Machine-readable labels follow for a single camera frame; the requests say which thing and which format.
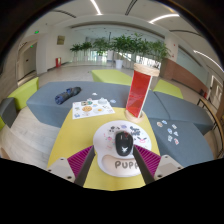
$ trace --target seat cushion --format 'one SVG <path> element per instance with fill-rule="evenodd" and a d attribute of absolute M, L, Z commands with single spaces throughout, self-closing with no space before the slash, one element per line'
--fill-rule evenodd
<path fill-rule="evenodd" d="M 39 78 L 34 78 L 13 91 L 8 98 L 15 98 L 17 110 L 21 110 L 27 106 L 26 102 L 39 88 Z"/>
<path fill-rule="evenodd" d="M 172 85 L 172 84 L 170 84 L 170 83 L 168 83 L 164 80 L 161 80 L 161 79 L 157 82 L 153 91 L 154 92 L 165 93 L 165 94 L 183 99 L 183 95 L 181 93 L 181 90 L 178 87 L 176 87 L 176 86 L 174 86 L 174 85 Z"/>
<path fill-rule="evenodd" d="M 116 69 L 92 70 L 94 82 L 105 82 L 131 86 L 132 77 Z"/>
<path fill-rule="evenodd" d="M 70 87 L 81 87 L 82 90 L 78 95 L 69 98 L 63 104 L 56 104 L 55 97 Z M 27 106 L 40 122 L 61 127 L 72 108 L 73 102 L 85 101 L 88 98 L 98 100 L 103 97 L 108 101 L 116 101 L 111 103 L 112 107 L 125 108 L 129 91 L 130 86 L 111 83 L 87 81 L 49 82 L 29 98 Z M 163 105 L 152 91 L 149 91 L 147 95 L 143 111 L 148 118 L 169 119 Z"/>
<path fill-rule="evenodd" d="M 163 124 L 161 121 L 149 119 L 161 156 L 170 155 L 184 167 L 214 159 L 207 141 L 194 124 L 172 120 Z M 161 122 L 163 126 L 159 127 L 157 122 Z M 172 137 L 171 142 L 168 141 L 169 135 Z M 179 144 L 175 144 L 174 138 L 179 141 Z"/>
<path fill-rule="evenodd" d="M 154 93 L 169 114 L 170 120 L 191 122 L 203 135 L 212 129 L 213 122 L 205 109 L 174 96 L 160 92 Z"/>

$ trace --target computer mouse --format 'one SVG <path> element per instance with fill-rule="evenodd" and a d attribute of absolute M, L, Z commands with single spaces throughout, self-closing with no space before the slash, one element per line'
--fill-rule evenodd
<path fill-rule="evenodd" d="M 118 132 L 115 136 L 115 147 L 118 155 L 127 156 L 133 149 L 133 137 L 126 131 Z"/>

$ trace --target tile floor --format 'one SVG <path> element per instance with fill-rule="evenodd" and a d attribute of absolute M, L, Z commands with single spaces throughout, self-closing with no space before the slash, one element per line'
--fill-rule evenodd
<path fill-rule="evenodd" d="M 46 83 L 54 81 L 93 81 L 91 75 L 93 69 L 116 68 L 105 61 L 72 62 L 41 74 L 39 76 L 39 87 L 41 88 Z M 131 77 L 133 76 L 133 69 L 122 68 L 120 71 Z M 158 80 L 159 78 L 152 80 L 151 89 L 154 88 Z M 185 100 L 197 104 L 199 94 L 175 81 L 168 82 L 181 89 Z M 46 169 L 59 130 L 59 128 L 39 122 L 29 108 L 25 107 L 19 112 L 11 129 L 5 125 L 0 131 L 0 148 L 2 147 L 12 160 Z M 220 147 L 217 136 L 219 136 L 217 130 L 210 131 L 205 135 L 214 156 L 217 155 L 217 148 Z"/>

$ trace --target yellow table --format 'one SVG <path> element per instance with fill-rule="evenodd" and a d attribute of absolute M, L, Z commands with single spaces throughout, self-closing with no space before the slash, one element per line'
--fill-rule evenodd
<path fill-rule="evenodd" d="M 60 157 L 69 158 L 75 153 L 93 145 L 93 136 L 97 129 L 103 124 L 114 120 L 127 120 L 125 117 L 124 108 L 113 107 L 113 109 L 115 111 L 114 114 L 76 120 L 72 119 L 71 109 L 61 127 L 51 151 L 48 167 Z M 144 120 L 141 123 L 138 123 L 138 126 L 143 128 L 150 136 L 152 152 L 160 155 L 156 138 L 147 116 L 144 116 Z M 141 174 L 133 177 L 114 177 L 104 173 L 98 166 L 96 154 L 83 187 L 115 191 L 140 188 L 143 186 L 145 186 L 145 182 Z"/>

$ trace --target mouse pad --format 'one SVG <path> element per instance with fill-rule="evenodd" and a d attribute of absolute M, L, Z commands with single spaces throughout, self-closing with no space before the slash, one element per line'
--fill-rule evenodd
<path fill-rule="evenodd" d="M 151 151 L 152 144 L 148 134 L 135 123 L 117 120 L 102 125 L 93 137 L 99 167 L 107 174 L 116 177 L 131 177 L 140 174 L 133 154 L 120 156 L 115 148 L 117 132 L 126 131 L 133 137 L 133 143 Z"/>

